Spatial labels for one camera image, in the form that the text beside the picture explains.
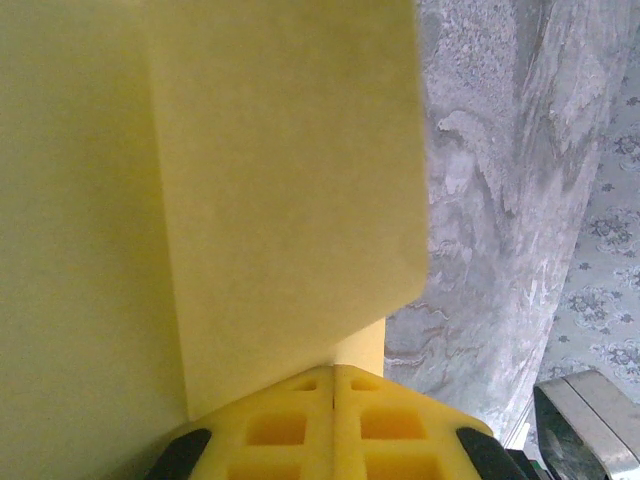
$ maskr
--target marble pattern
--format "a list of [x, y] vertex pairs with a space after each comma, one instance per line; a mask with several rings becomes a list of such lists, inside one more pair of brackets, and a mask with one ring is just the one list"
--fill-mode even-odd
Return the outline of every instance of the marble pattern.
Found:
[[385, 376], [502, 438], [531, 395], [640, 15], [632, 0], [418, 12], [431, 265], [421, 298], [388, 318]]

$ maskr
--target metal object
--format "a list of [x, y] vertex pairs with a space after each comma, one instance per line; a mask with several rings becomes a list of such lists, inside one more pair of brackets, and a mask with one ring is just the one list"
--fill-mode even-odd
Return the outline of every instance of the metal object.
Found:
[[640, 480], [640, 406], [595, 370], [534, 387], [540, 453], [556, 478]]

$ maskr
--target yellow plastic base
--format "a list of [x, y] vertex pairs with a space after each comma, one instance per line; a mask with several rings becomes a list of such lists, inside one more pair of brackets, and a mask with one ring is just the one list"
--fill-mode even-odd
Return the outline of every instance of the yellow plastic base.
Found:
[[318, 367], [179, 434], [212, 432], [192, 480], [478, 480], [456, 437], [479, 420], [356, 367]]

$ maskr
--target yellow foam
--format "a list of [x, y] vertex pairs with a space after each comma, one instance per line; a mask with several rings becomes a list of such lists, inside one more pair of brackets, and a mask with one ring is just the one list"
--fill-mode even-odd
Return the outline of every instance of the yellow foam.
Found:
[[146, 2], [189, 412], [323, 363], [426, 272], [412, 2]]
[[0, 37], [0, 478], [141, 478], [187, 421], [144, 34], [22, 0]]

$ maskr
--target patterned wall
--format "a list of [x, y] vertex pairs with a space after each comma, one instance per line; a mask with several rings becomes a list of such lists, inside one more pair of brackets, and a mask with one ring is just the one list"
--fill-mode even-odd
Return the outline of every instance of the patterned wall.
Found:
[[431, 266], [388, 318], [385, 376], [504, 439], [542, 361], [640, 4], [417, 3]]
[[595, 367], [640, 403], [640, 35], [605, 138], [540, 379]]

